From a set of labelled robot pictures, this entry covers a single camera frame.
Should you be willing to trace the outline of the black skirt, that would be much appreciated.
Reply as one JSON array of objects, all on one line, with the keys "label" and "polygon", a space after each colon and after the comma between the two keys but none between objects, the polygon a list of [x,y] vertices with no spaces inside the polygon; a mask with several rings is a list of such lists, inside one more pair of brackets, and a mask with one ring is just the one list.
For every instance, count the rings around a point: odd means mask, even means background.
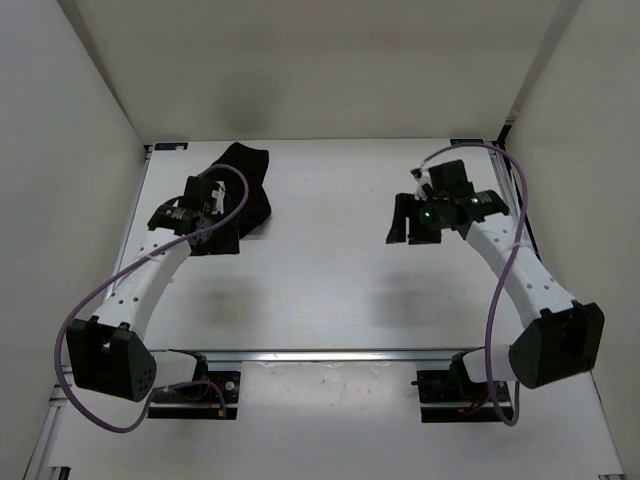
[{"label": "black skirt", "polygon": [[269,219],[272,209],[264,188],[268,166],[268,151],[234,142],[210,167],[195,175],[223,182],[226,193],[223,211],[196,211],[213,216],[215,224],[225,224],[211,232],[212,248],[192,250],[194,256],[237,254],[240,241]]}]

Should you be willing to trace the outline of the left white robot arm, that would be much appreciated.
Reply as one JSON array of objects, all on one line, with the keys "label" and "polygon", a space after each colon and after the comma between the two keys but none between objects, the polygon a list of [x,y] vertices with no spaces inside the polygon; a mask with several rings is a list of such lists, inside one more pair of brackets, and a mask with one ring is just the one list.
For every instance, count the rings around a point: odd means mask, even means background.
[{"label": "left white robot arm", "polygon": [[188,400],[206,395],[210,377],[198,354],[160,351],[144,343],[151,316],[177,269],[207,234],[153,252],[188,233],[212,225],[225,212],[221,200],[199,209],[158,207],[135,255],[143,265],[124,275],[89,320],[75,319],[66,343],[77,387],[140,402],[155,388],[175,385]]}]

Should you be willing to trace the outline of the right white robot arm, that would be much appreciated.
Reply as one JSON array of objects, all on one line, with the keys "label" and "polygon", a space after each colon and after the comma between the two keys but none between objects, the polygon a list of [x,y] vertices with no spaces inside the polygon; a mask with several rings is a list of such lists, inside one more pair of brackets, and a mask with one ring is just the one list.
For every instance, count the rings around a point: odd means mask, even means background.
[{"label": "right white robot arm", "polygon": [[516,308],[523,331],[510,345],[456,356],[449,387],[460,399],[480,393],[488,379],[518,381],[529,389],[591,371],[604,314],[583,304],[547,271],[535,252],[515,238],[517,221],[492,190],[450,199],[395,197],[389,244],[437,244],[451,229],[484,259]]}]

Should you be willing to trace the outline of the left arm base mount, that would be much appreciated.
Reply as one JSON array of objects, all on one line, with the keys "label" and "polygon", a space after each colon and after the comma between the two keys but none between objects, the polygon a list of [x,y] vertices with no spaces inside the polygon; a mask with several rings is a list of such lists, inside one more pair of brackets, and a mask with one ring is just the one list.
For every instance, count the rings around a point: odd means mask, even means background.
[{"label": "left arm base mount", "polygon": [[147,417],[154,420],[235,420],[241,371],[238,365],[211,363],[188,350],[153,353],[157,373]]}]

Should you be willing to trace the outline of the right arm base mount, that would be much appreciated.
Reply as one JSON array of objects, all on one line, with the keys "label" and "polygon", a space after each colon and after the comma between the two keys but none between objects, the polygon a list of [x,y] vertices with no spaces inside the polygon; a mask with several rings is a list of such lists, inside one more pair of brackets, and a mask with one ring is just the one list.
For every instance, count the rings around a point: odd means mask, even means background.
[{"label": "right arm base mount", "polygon": [[501,422],[489,397],[487,383],[474,383],[463,370],[464,352],[453,355],[446,369],[422,368],[411,385],[417,388],[421,422]]}]

